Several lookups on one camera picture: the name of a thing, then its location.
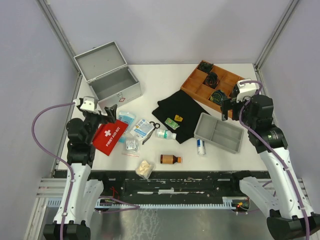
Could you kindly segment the red first aid kit pouch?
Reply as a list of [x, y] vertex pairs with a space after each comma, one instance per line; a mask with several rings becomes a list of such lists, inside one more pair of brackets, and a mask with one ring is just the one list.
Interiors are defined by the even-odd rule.
[[115, 123], [102, 124], [93, 138], [93, 146], [109, 156], [128, 126], [118, 119]]

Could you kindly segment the small zip bag of packets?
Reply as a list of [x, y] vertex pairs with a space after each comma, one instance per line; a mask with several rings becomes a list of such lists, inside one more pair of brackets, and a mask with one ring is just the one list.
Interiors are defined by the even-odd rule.
[[140, 156], [140, 142], [131, 134], [124, 136], [122, 154], [132, 157]]

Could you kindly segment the beige gauze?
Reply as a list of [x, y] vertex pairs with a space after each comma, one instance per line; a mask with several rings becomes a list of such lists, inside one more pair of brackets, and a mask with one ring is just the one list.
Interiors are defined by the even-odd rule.
[[135, 169], [135, 173], [141, 178], [147, 180], [149, 179], [152, 171], [154, 169], [154, 165], [152, 163], [143, 160], [139, 166]]

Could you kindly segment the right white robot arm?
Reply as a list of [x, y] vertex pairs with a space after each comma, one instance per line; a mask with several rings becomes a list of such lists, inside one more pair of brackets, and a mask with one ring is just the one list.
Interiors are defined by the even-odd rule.
[[231, 193], [247, 195], [266, 217], [275, 240], [310, 239], [320, 229], [320, 215], [308, 203], [294, 173], [288, 143], [283, 131], [273, 123], [273, 100], [265, 95], [225, 99], [222, 120], [232, 119], [247, 129], [250, 143], [267, 167], [275, 195], [255, 177], [236, 178], [229, 183]]

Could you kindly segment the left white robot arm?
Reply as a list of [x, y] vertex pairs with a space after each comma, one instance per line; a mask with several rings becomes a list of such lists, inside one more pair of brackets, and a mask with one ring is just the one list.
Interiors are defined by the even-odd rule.
[[43, 236], [47, 240], [89, 240], [90, 222], [100, 195], [106, 195], [111, 183], [90, 179], [95, 158], [93, 138], [102, 124], [115, 123], [117, 105], [99, 110], [82, 110], [84, 119], [72, 118], [67, 130], [67, 177], [59, 209], [51, 224], [46, 224]]

